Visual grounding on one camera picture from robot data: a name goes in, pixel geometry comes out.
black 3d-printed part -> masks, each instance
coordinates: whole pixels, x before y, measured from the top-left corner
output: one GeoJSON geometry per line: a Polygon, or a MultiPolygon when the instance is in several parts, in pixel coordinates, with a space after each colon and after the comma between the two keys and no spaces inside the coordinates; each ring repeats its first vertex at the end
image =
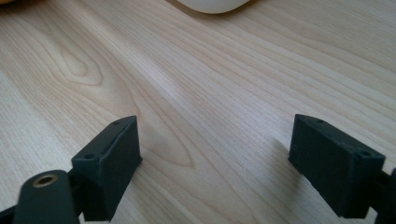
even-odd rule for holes
{"type": "Polygon", "coordinates": [[[13,223],[79,223],[67,172],[48,171],[27,180],[21,188],[13,223]]]}
{"type": "Polygon", "coordinates": [[[339,217],[366,217],[385,156],[331,124],[296,115],[290,162],[339,217]]]}
{"type": "Polygon", "coordinates": [[[378,212],[375,224],[396,223],[396,169],[391,176],[383,173],[380,181],[375,182],[373,208],[378,212]]]}
{"type": "Polygon", "coordinates": [[[0,224],[12,223],[14,220],[15,207],[16,206],[9,207],[8,209],[0,212],[0,224]]]}
{"type": "Polygon", "coordinates": [[[85,189],[86,221],[113,218],[141,161],[136,116],[109,124],[72,159],[74,177],[85,189]]]}

wood grain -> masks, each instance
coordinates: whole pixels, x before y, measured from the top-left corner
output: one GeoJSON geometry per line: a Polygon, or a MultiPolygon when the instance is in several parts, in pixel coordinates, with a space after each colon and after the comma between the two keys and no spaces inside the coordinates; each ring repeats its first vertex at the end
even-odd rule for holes
{"type": "Polygon", "coordinates": [[[262,0],[206,15],[168,0],[0,7],[0,210],[109,122],[144,159],[112,223],[339,219],[287,161],[311,115],[396,166],[396,3],[262,0]]]}

white ball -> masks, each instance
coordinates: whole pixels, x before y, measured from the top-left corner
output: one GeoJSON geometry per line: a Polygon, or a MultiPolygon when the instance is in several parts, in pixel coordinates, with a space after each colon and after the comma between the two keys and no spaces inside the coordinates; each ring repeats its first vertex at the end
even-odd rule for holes
{"type": "Polygon", "coordinates": [[[177,0],[186,7],[204,13],[222,13],[244,5],[249,0],[177,0]]]}

mounting hole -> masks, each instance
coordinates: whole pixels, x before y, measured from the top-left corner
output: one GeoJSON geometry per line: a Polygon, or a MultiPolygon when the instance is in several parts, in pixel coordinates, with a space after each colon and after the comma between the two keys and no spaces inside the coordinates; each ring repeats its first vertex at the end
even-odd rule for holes
{"type": "Polygon", "coordinates": [[[362,156],[371,156],[371,153],[368,151],[361,151],[362,156]]]}
{"type": "Polygon", "coordinates": [[[33,187],[35,188],[43,188],[46,187],[58,179],[57,175],[43,175],[40,176],[33,182],[33,187]]]}
{"type": "Polygon", "coordinates": [[[87,154],[84,156],[84,158],[87,160],[93,159],[94,157],[95,157],[95,155],[93,155],[93,154],[87,154]]]}

black bracket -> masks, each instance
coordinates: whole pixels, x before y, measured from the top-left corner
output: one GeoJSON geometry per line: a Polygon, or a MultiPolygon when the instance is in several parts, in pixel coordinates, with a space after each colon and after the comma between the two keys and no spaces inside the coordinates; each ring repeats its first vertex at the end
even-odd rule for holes
{"type": "Polygon", "coordinates": [[[0,224],[79,223],[111,220],[142,161],[136,116],[104,128],[73,159],[67,173],[35,175],[21,187],[18,204],[0,213],[0,224]]]}
{"type": "Polygon", "coordinates": [[[296,115],[289,161],[311,182],[339,217],[396,223],[396,169],[382,171],[385,156],[331,124],[296,115]]]}

